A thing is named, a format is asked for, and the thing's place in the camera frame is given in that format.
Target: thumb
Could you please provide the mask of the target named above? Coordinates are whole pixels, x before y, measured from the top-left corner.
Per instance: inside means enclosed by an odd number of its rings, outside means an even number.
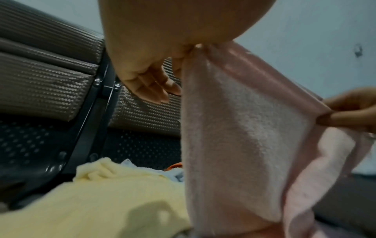
[[[326,126],[369,126],[376,124],[376,106],[356,111],[340,111],[317,118],[317,124]]]

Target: person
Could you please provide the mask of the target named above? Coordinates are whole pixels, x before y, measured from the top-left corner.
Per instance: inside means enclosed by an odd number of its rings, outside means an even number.
[[[275,0],[99,0],[107,52],[119,79],[136,96],[167,103],[181,88],[162,69],[172,57],[180,76],[196,44],[235,39],[263,17]],[[317,123],[376,133],[376,87],[324,100],[334,112]]]

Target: laundry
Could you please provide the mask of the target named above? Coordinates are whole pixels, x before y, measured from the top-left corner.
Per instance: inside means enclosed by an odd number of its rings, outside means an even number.
[[[322,127],[317,98],[234,42],[185,58],[182,159],[188,213],[205,237],[327,237],[311,207],[371,146]]]
[[[161,174],[161,175],[165,176],[166,178],[168,178],[168,179],[170,179],[171,181],[174,181],[174,182],[184,182],[184,173],[183,173],[183,169],[181,167],[174,167],[174,168],[169,167],[170,169],[168,169],[166,171],[156,170],[156,169],[145,168],[145,167],[137,167],[136,165],[134,165],[132,163],[132,161],[130,159],[124,160],[120,165],[127,166],[127,167],[130,167],[130,168],[139,168],[139,169],[142,169],[142,170],[145,170],[145,171],[158,173],[158,174]]]
[[[103,158],[26,208],[0,214],[1,238],[169,238],[191,228],[184,184]]]

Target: pink towel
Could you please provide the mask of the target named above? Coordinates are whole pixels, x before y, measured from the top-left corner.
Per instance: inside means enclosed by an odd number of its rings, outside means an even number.
[[[361,133],[230,42],[183,64],[182,157],[193,227],[205,237],[326,237],[311,207],[367,153]]]

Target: yellow blanket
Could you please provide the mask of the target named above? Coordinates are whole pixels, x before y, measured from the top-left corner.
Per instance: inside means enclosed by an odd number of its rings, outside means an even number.
[[[182,183],[109,158],[79,166],[73,182],[0,215],[1,238],[170,238],[188,228]]]

